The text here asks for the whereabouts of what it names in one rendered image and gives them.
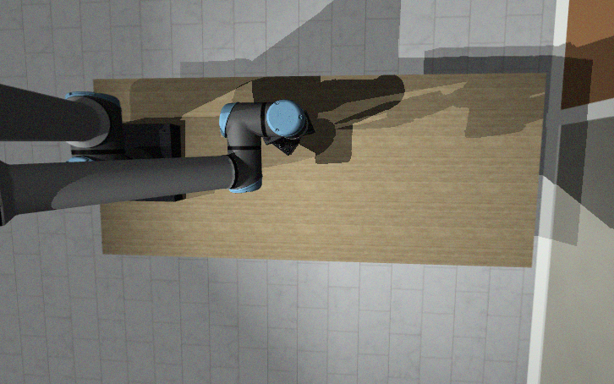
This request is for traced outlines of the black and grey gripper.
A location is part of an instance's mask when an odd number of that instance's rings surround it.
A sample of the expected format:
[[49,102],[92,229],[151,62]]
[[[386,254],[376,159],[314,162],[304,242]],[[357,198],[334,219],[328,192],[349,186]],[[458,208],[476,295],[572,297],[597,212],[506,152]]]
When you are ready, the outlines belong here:
[[[304,114],[305,114],[305,116],[307,117],[308,113],[306,113],[306,112],[307,112],[307,111],[304,111]],[[308,116],[309,116],[309,115],[308,115]],[[313,133],[315,133],[313,126],[312,126],[312,125],[310,125],[310,124],[312,124],[312,123],[311,123],[311,121],[310,121],[310,118],[309,118],[309,117],[307,117],[307,119],[308,119],[308,129],[307,129],[307,131],[306,131],[306,133],[305,133],[304,135],[307,135],[307,134],[313,134]],[[314,132],[312,132],[312,131],[314,131]],[[303,136],[304,136],[304,135],[303,135]],[[299,144],[300,138],[299,138],[299,139],[296,139],[296,140],[292,140],[292,141],[294,141],[294,144],[296,144],[296,145],[297,145],[297,144]]]

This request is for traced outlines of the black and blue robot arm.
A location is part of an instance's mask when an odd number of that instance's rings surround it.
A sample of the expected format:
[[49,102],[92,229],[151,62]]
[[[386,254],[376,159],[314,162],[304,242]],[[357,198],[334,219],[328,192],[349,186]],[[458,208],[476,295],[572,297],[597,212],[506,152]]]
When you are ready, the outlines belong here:
[[269,145],[299,139],[308,129],[295,101],[227,103],[219,119],[227,155],[153,159],[125,149],[118,98],[75,91],[65,99],[0,84],[0,141],[66,141],[72,153],[66,162],[0,161],[0,226],[39,211],[215,189],[256,191],[263,177],[261,137]]

